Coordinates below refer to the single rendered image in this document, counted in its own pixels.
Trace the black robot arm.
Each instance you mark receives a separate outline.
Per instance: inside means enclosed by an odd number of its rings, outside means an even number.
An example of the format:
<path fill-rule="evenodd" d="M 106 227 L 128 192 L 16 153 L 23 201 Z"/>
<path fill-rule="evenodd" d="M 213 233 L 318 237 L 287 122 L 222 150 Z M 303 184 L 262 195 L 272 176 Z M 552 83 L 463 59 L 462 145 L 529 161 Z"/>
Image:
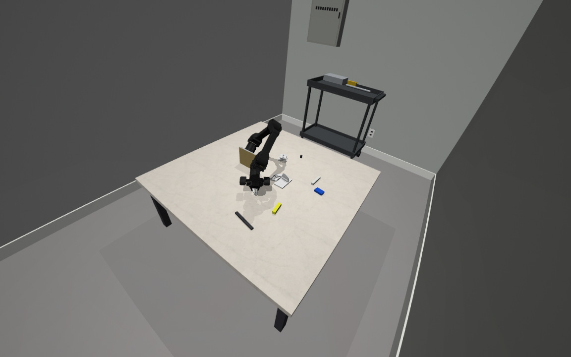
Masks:
<path fill-rule="evenodd" d="M 262 143 L 262 139 L 268 135 L 267 141 L 265 142 L 262 151 L 258 152 L 250 165 L 251 171 L 249 180 L 251 181 L 252 189 L 258 189 L 260 186 L 262 187 L 262 181 L 260 181 L 260 172 L 263 172 L 267 168 L 269 152 L 271 151 L 271 148 L 281 130 L 283 130 L 281 124 L 279 124 L 278 121 L 271 119 L 268 122 L 267 128 L 264 128 L 260 133 L 254 133 L 247 140 L 248 144 L 246 145 L 245 149 L 251 152 L 255 152 L 256 147 L 259 147 Z"/>

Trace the black flat bar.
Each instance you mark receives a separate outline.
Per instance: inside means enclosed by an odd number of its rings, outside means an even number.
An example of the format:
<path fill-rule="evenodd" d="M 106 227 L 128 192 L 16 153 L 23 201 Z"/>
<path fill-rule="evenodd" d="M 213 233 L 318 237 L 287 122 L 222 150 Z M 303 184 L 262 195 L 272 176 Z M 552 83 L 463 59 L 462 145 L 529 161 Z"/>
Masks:
<path fill-rule="evenodd" d="M 249 229 L 254 229 L 253 226 L 239 212 L 235 212 L 235 214 L 248 226 Z"/>

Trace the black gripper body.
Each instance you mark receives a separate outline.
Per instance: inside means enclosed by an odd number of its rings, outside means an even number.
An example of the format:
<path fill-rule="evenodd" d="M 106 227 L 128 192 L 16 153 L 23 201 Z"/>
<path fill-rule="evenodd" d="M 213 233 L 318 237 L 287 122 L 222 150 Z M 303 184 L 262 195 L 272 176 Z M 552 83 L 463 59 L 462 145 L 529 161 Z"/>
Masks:
<path fill-rule="evenodd" d="M 270 177 L 260 178 L 260 181 L 262 181 L 264 185 L 270 185 Z M 246 177 L 240 177 L 239 185 L 251 185 L 251 181 L 246 179 Z"/>

